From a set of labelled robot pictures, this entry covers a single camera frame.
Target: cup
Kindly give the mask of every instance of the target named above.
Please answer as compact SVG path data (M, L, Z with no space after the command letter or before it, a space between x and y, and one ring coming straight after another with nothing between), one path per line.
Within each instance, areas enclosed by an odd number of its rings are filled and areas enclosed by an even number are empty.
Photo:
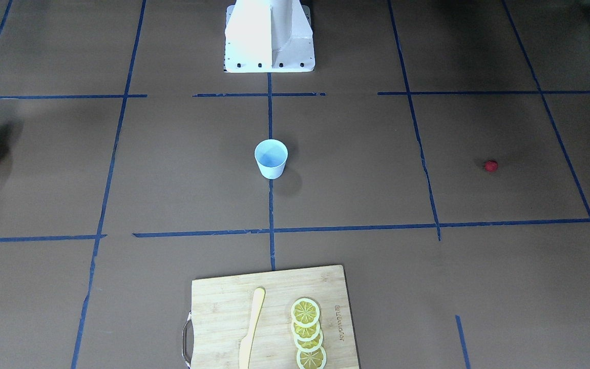
M283 173L288 149L279 140L265 140L256 145L255 159L261 174L268 179L277 179Z

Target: cutting board handle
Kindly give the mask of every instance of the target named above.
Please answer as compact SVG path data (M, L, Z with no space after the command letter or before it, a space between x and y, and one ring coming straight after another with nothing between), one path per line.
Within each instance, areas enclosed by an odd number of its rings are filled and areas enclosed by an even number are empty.
M193 316L192 316L192 311L188 312L188 317L185 320L185 324L183 325L183 349L181 351L181 356L183 357L183 360L185 361L185 367L187 367L187 369L190 369L190 360L192 359L191 355L188 355L187 348L185 346L185 334L188 330L188 324L190 324L190 326L193 326Z

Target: butter knife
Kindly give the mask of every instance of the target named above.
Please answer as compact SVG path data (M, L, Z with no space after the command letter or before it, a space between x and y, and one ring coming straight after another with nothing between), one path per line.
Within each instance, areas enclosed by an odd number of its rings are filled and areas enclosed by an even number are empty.
M249 369L250 367L250 353L252 352L252 343L256 332L256 323L258 323L258 315L263 306L265 299L265 289L262 287L256 288L254 298L252 299L252 312L250 313L250 326L247 330L247 336L241 339L241 350L238 354L239 369Z

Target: floor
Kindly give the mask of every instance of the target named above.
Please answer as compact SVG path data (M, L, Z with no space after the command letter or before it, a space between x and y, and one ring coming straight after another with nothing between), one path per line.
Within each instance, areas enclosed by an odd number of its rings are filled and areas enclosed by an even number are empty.
M590 368L590 0L313 2L272 75L231 3L0 0L0 367L183 367L193 279L342 264L364 369Z

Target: wooden cutting board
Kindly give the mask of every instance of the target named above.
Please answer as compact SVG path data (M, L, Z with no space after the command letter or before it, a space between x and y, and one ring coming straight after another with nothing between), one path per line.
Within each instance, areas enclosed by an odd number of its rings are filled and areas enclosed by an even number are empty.
M341 265L194 280L192 369L237 369L252 297L265 289L250 369L298 369L290 307L300 297L320 306L325 369L359 369L354 328Z

